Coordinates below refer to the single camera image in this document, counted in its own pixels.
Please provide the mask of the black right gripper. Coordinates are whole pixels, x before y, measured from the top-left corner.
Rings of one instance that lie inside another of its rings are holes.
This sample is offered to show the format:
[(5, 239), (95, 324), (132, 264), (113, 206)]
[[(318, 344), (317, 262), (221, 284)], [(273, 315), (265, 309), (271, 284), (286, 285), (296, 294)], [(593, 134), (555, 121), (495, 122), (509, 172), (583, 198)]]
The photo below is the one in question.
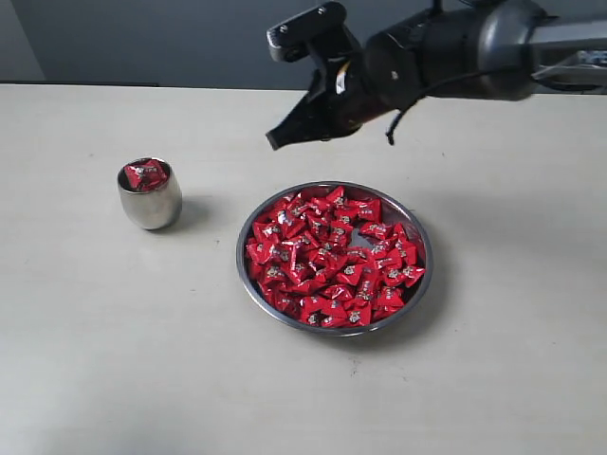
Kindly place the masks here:
[(348, 137), (365, 123), (408, 104), (408, 66), (388, 56), (313, 58), (308, 91), (266, 133), (270, 147)]

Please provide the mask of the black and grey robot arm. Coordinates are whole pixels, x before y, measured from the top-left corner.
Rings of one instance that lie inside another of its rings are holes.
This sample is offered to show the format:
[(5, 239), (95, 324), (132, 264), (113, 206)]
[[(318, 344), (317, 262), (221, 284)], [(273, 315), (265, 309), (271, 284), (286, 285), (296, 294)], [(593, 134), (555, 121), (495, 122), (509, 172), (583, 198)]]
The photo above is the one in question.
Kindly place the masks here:
[(306, 94), (267, 133), (273, 149), (348, 137), (386, 113), (427, 97), (518, 101), (543, 86), (565, 93), (606, 83), (606, 18), (548, 13), (531, 1), (440, 2), (361, 44), (330, 1), (267, 32), (277, 62), (310, 58)]

